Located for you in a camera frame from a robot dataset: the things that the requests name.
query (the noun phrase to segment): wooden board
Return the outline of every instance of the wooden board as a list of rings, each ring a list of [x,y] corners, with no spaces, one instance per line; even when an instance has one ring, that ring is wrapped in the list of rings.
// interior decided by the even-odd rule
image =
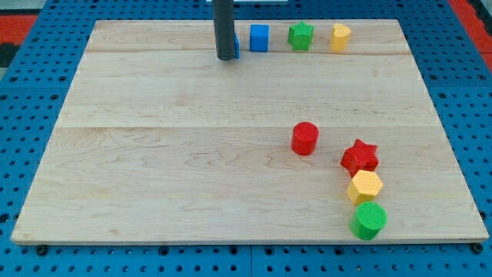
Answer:
[[[211,22],[98,22],[12,239],[36,245],[386,244],[488,237],[394,20],[315,25],[239,21],[241,59],[215,57]],[[252,23],[271,52],[248,51]],[[290,149],[293,126],[321,136]],[[339,165],[356,138],[377,144],[388,224],[363,242]]]

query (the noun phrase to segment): yellow hexagonal prism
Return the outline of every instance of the yellow hexagonal prism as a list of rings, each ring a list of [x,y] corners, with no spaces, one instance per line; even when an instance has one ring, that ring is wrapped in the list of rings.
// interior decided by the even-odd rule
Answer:
[[[376,172],[359,170],[348,186],[347,195],[352,204],[359,205],[362,202],[372,201],[382,188],[383,182]]]

